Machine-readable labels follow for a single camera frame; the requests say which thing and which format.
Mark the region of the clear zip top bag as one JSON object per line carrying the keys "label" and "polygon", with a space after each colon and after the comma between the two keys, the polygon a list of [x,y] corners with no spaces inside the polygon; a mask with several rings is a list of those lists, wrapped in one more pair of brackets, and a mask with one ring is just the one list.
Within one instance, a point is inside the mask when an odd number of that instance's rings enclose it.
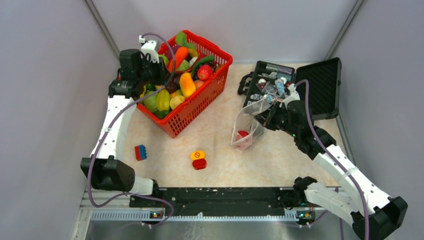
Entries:
{"label": "clear zip top bag", "polygon": [[[255,116],[264,113],[270,107],[271,104],[268,100],[268,95],[265,94],[257,101],[250,101],[249,104],[240,110],[233,124],[230,143],[232,148],[242,153],[259,141],[265,132],[265,128],[261,123],[255,120]],[[247,131],[249,135],[244,139],[235,141],[238,131]]]}

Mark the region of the red toy apple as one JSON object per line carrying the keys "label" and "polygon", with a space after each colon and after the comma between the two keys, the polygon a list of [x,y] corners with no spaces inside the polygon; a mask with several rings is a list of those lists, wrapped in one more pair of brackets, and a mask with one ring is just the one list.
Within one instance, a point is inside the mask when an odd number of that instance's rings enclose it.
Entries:
{"label": "red toy apple", "polygon": [[247,137],[248,135],[249,135],[249,132],[248,132],[248,131],[245,131],[245,130],[239,130],[239,131],[237,132],[237,134],[236,134],[235,141],[242,140],[242,139],[244,139],[245,137]]}

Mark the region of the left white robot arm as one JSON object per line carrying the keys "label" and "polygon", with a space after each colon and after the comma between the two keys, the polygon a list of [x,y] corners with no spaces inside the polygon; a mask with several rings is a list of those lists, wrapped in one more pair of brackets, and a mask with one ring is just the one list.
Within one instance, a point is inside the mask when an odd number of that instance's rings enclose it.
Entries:
{"label": "left white robot arm", "polygon": [[120,67],[116,78],[108,86],[107,110],[98,141],[89,157],[82,158],[81,170],[87,178],[87,190],[115,191],[141,195],[149,207],[160,202],[155,190],[156,181],[137,176],[135,170],[123,162],[124,143],[129,123],[137,104],[148,97],[141,96],[148,84],[160,85],[170,80],[175,69],[166,69],[159,58],[157,41],[147,40],[151,33],[139,36],[140,48],[119,53]]}

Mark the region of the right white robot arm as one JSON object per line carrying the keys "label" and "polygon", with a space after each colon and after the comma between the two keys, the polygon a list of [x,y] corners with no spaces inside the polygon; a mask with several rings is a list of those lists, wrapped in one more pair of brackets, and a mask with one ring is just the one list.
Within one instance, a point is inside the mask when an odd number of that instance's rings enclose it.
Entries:
{"label": "right white robot arm", "polygon": [[336,140],[316,126],[303,100],[260,103],[255,120],[263,127],[293,137],[295,146],[331,175],[345,195],[330,190],[315,178],[298,177],[293,200],[299,206],[321,206],[351,225],[361,240],[384,240],[403,223],[408,204],[391,197],[372,183],[344,154]]}

